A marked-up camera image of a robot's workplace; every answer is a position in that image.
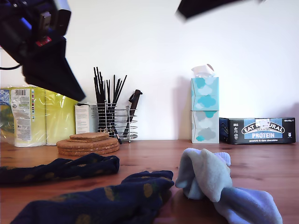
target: cork coaster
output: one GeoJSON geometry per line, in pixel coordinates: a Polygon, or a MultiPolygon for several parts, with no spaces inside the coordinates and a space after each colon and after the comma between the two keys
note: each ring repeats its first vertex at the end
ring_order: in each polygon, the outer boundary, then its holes
{"type": "Polygon", "coordinates": [[[89,139],[105,140],[108,137],[109,134],[104,132],[90,132],[90,133],[70,135],[70,139],[75,139],[75,140],[89,140],[89,139]]]}
{"type": "Polygon", "coordinates": [[[96,153],[96,154],[102,155],[102,154],[115,152],[119,149],[120,149],[120,146],[118,145],[117,147],[114,147],[114,148],[103,149],[103,150],[93,151],[93,152],[67,152],[67,151],[64,151],[64,149],[61,149],[61,148],[58,148],[58,152],[61,155],[67,155],[67,156],[84,156],[84,155],[88,155],[90,153],[96,153]]]}
{"type": "Polygon", "coordinates": [[[101,140],[105,140],[106,138],[94,138],[94,139],[67,139],[67,141],[71,141],[71,142],[95,142],[95,141],[101,141],[101,140]]]}
{"type": "Polygon", "coordinates": [[[58,150],[62,150],[65,152],[96,152],[96,151],[100,151],[100,150],[107,150],[107,149],[115,148],[118,146],[119,146],[119,143],[111,145],[111,146],[96,147],[96,148],[60,148],[60,147],[57,147],[57,148],[58,148],[58,150]]]}
{"type": "Polygon", "coordinates": [[[62,140],[56,143],[59,148],[97,148],[97,147],[105,147],[111,146],[118,143],[118,140],[115,138],[107,138],[101,141],[95,142],[71,142],[67,140],[62,140]]]}

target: paper towel roll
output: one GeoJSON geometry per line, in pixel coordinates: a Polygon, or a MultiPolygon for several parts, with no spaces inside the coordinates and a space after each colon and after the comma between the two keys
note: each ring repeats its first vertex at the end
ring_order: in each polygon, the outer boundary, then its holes
{"type": "Polygon", "coordinates": [[[45,145],[45,90],[39,87],[12,87],[10,104],[14,115],[14,145],[45,145]]]}
{"type": "Polygon", "coordinates": [[[14,145],[14,116],[10,106],[10,89],[0,89],[1,140],[14,145]]]}
{"type": "Polygon", "coordinates": [[[48,146],[55,146],[56,142],[68,139],[70,135],[76,133],[75,104],[77,104],[76,100],[46,90],[48,146]]]}

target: barcode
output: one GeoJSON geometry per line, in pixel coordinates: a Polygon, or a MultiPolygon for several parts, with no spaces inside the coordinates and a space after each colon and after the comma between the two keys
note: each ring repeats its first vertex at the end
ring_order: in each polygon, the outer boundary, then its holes
{"type": "Polygon", "coordinates": [[[14,94],[16,96],[25,96],[26,95],[26,90],[14,90],[14,94]]]}

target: white tissue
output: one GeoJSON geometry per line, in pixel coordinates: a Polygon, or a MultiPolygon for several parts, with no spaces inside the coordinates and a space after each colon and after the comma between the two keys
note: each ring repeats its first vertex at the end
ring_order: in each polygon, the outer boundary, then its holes
{"type": "Polygon", "coordinates": [[[204,77],[213,77],[215,75],[212,66],[209,64],[194,67],[192,71],[194,72],[195,77],[204,78],[204,77]]]}

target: stacked boxes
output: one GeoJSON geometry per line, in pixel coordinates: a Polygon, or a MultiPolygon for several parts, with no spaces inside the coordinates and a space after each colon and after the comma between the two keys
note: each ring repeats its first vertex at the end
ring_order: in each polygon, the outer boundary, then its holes
{"type": "Polygon", "coordinates": [[[192,143],[219,143],[219,78],[191,80],[192,143]]]}

